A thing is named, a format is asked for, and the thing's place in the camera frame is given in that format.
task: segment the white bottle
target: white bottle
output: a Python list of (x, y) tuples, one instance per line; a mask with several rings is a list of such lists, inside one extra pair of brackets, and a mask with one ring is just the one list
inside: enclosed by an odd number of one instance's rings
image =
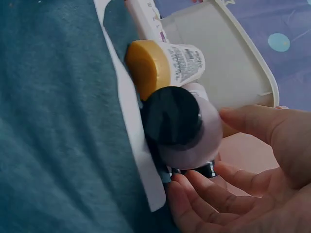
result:
[(217, 156), (221, 119), (200, 84), (157, 90), (141, 113), (146, 137), (158, 144), (166, 165), (194, 169)]

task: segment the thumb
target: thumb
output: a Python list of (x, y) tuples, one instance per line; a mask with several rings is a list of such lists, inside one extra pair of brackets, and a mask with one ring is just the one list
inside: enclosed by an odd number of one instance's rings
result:
[(220, 116), (232, 128), (251, 134), (269, 145), (272, 143), (272, 135), (287, 118), (284, 111), (259, 105), (222, 109)]
[(220, 115), (232, 128), (272, 146), (290, 187), (311, 182), (311, 113), (251, 105), (224, 109)]

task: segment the cosmetic product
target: cosmetic product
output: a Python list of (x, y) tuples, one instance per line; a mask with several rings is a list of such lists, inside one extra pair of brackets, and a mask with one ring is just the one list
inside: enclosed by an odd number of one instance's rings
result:
[(188, 90), (168, 86), (144, 103), (141, 118), (145, 135), (158, 145), (162, 161), (176, 169), (206, 165), (218, 154), (222, 125), (210, 102)]
[(197, 47), (151, 40), (134, 41), (125, 62), (142, 100), (163, 87), (197, 80), (205, 70), (204, 56)]

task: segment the black lid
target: black lid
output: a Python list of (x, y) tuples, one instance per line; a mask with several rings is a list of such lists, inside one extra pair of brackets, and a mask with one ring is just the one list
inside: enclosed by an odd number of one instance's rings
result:
[(154, 92), (141, 110), (146, 136), (162, 145), (186, 145), (199, 132), (199, 105), (184, 88), (168, 86)]

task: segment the teal shirt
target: teal shirt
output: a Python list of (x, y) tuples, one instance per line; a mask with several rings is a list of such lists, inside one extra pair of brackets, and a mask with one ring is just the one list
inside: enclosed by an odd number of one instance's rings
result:
[[(178, 232), (167, 205), (150, 212), (93, 1), (0, 10), (0, 233)], [(123, 61), (124, 1), (104, 25)]]

